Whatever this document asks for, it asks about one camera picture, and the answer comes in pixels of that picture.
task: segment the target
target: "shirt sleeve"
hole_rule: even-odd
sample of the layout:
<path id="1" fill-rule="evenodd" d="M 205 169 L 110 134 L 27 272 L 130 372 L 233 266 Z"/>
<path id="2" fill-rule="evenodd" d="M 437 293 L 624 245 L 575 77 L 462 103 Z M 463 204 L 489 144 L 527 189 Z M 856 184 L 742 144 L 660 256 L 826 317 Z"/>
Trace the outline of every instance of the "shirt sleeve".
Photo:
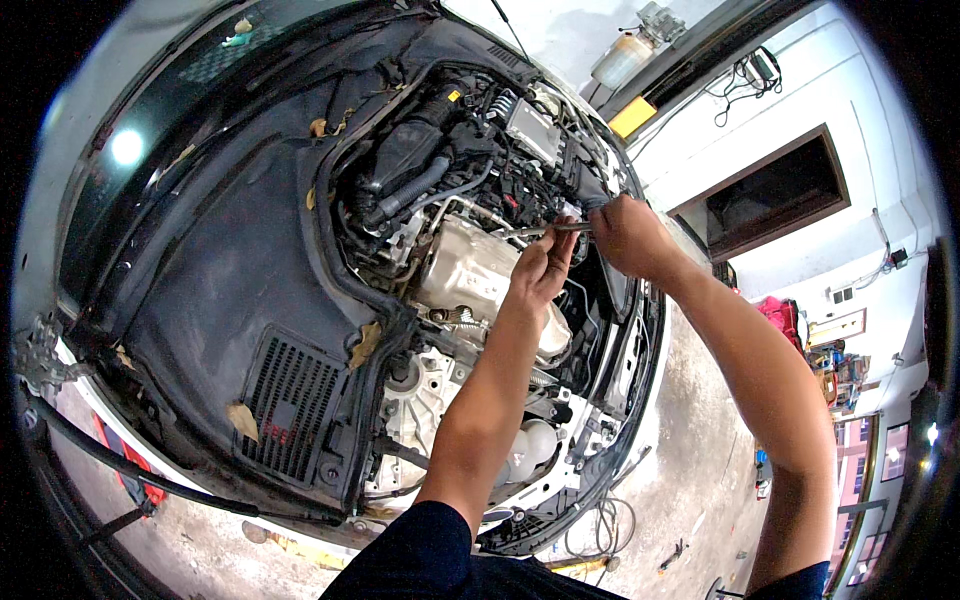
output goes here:
<path id="1" fill-rule="evenodd" d="M 747 600 L 820 600 L 829 565 L 828 561 L 812 564 L 758 589 Z"/>
<path id="2" fill-rule="evenodd" d="M 469 575 L 471 547 L 460 513 L 443 502 L 420 502 L 350 561 L 321 598 L 456 595 Z"/>

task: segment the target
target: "person's arm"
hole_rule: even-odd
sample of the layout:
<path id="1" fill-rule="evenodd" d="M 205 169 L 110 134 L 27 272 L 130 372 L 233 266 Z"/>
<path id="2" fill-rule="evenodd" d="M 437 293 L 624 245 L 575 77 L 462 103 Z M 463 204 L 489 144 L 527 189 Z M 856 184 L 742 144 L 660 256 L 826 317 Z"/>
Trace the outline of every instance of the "person's arm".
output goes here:
<path id="1" fill-rule="evenodd" d="M 523 251 L 484 351 L 437 429 L 417 502 L 451 506 L 474 536 L 519 430 L 547 304 L 564 287 L 576 237 L 549 228 Z"/>
<path id="2" fill-rule="evenodd" d="M 621 195 L 591 212 L 597 247 L 682 308 L 720 365 L 774 483 L 748 592 L 829 559 L 836 523 L 836 441 L 804 358 L 758 310 L 693 262 L 646 203 Z"/>

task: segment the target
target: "spring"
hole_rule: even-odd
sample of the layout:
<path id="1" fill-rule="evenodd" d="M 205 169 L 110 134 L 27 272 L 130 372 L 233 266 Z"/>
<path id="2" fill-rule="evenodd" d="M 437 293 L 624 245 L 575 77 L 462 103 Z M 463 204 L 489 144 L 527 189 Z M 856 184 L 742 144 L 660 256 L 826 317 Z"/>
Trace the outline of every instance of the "spring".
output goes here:
<path id="1" fill-rule="evenodd" d="M 514 102 L 516 102 L 516 94 L 514 94 L 514 91 L 509 87 L 506 87 L 490 105 L 490 112 L 488 112 L 485 116 L 488 119 L 498 116 L 506 121 L 507 117 L 509 117 L 510 113 L 514 110 Z"/>

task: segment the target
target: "person's right hand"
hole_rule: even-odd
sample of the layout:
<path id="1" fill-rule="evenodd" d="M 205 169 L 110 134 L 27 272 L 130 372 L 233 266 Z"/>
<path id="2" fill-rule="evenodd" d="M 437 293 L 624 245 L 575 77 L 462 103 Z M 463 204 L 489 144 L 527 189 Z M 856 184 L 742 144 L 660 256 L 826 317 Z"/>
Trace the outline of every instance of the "person's right hand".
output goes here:
<path id="1" fill-rule="evenodd" d="M 662 286 L 690 261 L 645 202 L 627 194 L 589 214 L 597 249 L 620 273 Z"/>

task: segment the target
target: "screwdriver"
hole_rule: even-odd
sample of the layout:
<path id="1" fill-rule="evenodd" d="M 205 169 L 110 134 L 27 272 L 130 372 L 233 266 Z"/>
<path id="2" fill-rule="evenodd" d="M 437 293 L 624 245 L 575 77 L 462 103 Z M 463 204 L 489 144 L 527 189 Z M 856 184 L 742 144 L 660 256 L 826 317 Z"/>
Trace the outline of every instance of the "screwdriver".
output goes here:
<path id="1" fill-rule="evenodd" d="M 560 223 L 552 227 L 556 231 L 593 231 L 589 221 L 584 221 L 583 223 Z M 544 233 L 546 233 L 546 227 L 494 231 L 492 234 L 506 239 L 508 237 L 522 237 L 524 235 L 543 235 Z"/>

